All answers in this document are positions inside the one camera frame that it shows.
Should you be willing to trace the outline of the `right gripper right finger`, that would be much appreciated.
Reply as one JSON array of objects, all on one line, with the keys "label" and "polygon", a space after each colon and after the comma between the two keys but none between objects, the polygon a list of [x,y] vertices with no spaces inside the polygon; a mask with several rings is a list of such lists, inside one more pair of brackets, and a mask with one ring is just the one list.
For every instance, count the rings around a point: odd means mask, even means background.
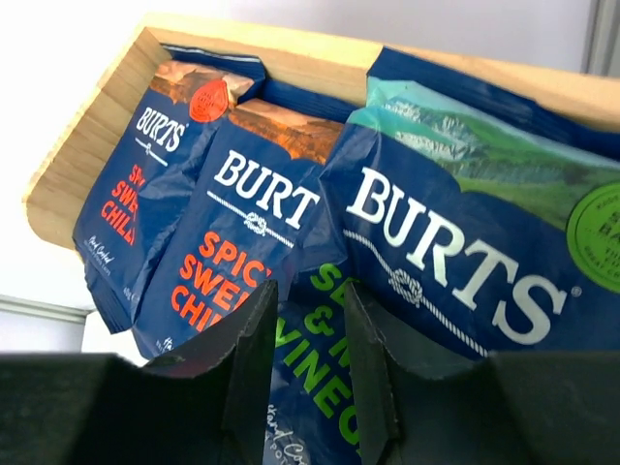
[{"label": "right gripper right finger", "polygon": [[615,464],[619,355],[500,352],[471,361],[345,291],[366,464]]}]

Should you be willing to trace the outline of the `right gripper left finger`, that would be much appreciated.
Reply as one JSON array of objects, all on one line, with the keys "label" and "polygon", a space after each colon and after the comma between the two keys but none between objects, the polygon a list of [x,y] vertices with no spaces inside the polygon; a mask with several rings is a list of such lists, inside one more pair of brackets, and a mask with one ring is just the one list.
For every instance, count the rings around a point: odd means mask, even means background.
[{"label": "right gripper left finger", "polygon": [[259,464],[278,287],[144,366],[114,354],[4,354],[5,464]]}]

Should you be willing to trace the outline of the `Burts chilli bag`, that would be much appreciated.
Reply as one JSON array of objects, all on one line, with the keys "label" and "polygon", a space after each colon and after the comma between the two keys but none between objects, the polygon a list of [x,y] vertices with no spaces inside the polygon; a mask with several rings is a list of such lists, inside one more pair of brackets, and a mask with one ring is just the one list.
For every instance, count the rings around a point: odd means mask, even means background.
[{"label": "Burts chilli bag", "polygon": [[229,113],[135,316],[143,357],[217,324],[278,271],[321,203],[319,174],[352,111],[271,80]]},{"label": "Burts chilli bag", "polygon": [[257,56],[167,50],[73,230],[87,289],[111,333],[133,325],[215,132],[265,80]]}]

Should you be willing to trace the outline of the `Burts green blue bag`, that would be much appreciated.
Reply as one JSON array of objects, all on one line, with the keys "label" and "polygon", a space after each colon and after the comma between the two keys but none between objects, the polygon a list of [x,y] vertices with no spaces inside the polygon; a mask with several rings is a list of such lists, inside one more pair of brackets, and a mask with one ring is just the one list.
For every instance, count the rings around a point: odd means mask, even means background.
[{"label": "Burts green blue bag", "polygon": [[386,48],[286,262],[287,445],[357,464],[344,287],[468,358],[619,346],[619,137]]}]

